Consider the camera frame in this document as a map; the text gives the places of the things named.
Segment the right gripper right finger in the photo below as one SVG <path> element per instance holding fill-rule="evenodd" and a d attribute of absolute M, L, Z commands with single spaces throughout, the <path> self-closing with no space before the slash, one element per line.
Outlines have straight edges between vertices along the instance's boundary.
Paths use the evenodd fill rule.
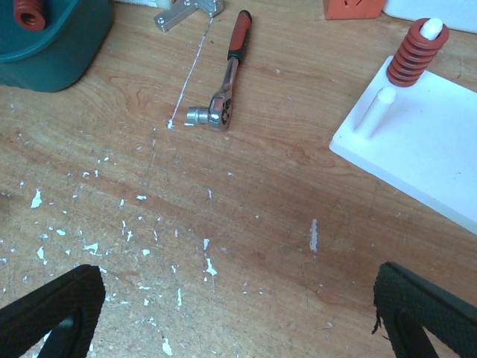
<path fill-rule="evenodd" d="M 376 323 L 396 357 L 436 357 L 426 331 L 460 357 L 476 356 L 476 307 L 394 262 L 380 265 L 373 286 Z"/>

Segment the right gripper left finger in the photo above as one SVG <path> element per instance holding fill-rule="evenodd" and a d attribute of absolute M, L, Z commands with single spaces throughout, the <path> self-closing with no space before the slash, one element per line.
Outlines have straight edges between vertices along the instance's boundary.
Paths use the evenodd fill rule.
<path fill-rule="evenodd" d="M 21 357 L 48 335 L 39 357 L 85 357 L 104 300 L 99 267 L 66 272 L 1 308 L 1 356 Z"/>

